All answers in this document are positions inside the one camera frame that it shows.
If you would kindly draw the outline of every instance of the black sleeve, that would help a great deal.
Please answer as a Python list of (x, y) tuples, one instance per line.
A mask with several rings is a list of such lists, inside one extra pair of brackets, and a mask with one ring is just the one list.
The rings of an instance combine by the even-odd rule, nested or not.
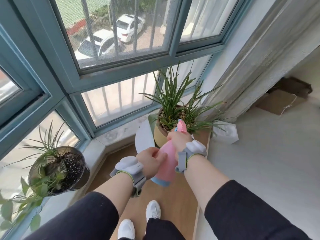
[(234, 180), (212, 196), (204, 216), (219, 240), (309, 240), (302, 230)]
[(25, 240), (110, 239), (118, 221), (113, 203), (101, 193), (90, 192)]

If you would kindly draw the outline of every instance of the white car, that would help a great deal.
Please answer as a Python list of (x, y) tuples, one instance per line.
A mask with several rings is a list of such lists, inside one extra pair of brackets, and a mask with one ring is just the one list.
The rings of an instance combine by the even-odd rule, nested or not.
[[(94, 46), (96, 47), (98, 56), (107, 54), (110, 54), (110, 56), (112, 57), (114, 56), (115, 43), (113, 38), (113, 31), (101, 29), (93, 34), (93, 38)], [(118, 47), (120, 51), (123, 48), (120, 38), (118, 38)], [(89, 36), (81, 43), (74, 54), (77, 60), (94, 57), (94, 52), (92, 50), (92, 44), (90, 42)]]
[[(138, 30), (140, 33), (146, 25), (144, 18), (138, 17)], [(124, 43), (133, 42), (134, 40), (134, 15), (123, 14), (117, 20), (117, 34), (118, 38)]]

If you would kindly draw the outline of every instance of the hand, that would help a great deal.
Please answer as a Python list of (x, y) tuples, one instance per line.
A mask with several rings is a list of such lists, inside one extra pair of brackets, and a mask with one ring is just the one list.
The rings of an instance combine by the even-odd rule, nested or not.
[(192, 137), (189, 133), (182, 133), (178, 131), (172, 131), (168, 134), (167, 140), (172, 140), (177, 152), (182, 152), (186, 148), (186, 143), (192, 141)]
[(147, 180), (158, 173), (159, 166), (167, 159), (167, 156), (167, 153), (159, 152), (156, 147), (149, 147), (136, 155), (137, 160), (143, 164), (142, 172)]

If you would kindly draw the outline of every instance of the wooden floor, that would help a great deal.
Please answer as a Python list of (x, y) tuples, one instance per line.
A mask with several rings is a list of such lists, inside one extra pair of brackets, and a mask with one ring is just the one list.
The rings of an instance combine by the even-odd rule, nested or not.
[[(196, 139), (207, 145), (208, 132), (199, 134)], [(107, 181), (110, 178), (109, 174), (123, 157), (136, 155), (134, 145), (108, 155), (87, 193)], [(192, 240), (198, 202), (182, 174), (177, 174), (169, 187), (162, 187), (148, 180), (143, 186), (141, 196), (129, 200), (119, 223), (126, 218), (132, 220), (136, 230), (136, 240), (141, 240), (145, 234), (146, 207), (151, 200), (159, 202), (162, 219), (172, 221), (186, 240)], [(111, 240), (117, 240), (118, 226)]]

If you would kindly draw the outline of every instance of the spray bottle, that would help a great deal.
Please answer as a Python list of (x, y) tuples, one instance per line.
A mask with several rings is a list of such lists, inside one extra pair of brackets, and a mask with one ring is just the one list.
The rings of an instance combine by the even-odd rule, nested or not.
[[(179, 119), (177, 127), (174, 131), (179, 131), (182, 133), (187, 133), (187, 126), (185, 122), (182, 119)], [(178, 165), (178, 162), (176, 161), (176, 148), (174, 147), (172, 141), (168, 141), (160, 148), (161, 153), (167, 153), (168, 157), (167, 159), (162, 162), (162, 164), (159, 167), (158, 173), (151, 178), (153, 182), (155, 182), (158, 185), (167, 187), (170, 185), (170, 183), (174, 180), (175, 177), (175, 167)]]

